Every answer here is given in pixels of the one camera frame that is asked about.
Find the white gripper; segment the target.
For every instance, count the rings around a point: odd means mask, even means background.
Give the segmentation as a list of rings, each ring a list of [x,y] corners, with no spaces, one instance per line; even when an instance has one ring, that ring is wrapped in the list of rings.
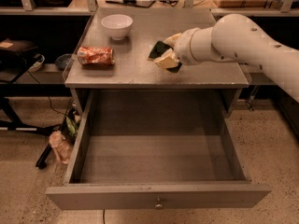
[[[192,55],[191,41],[197,31],[199,28],[193,28],[166,38],[164,43],[174,47],[174,51],[168,49],[161,57],[154,59],[154,63],[163,69],[175,68],[179,62],[183,65],[196,65],[197,61]]]

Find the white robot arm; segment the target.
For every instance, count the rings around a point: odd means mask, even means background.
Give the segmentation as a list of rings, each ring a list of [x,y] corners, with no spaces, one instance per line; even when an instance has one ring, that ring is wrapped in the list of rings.
[[[247,63],[299,102],[299,50],[277,42],[244,15],[229,14],[212,27],[192,28],[158,41],[149,59],[174,71],[203,62]]]

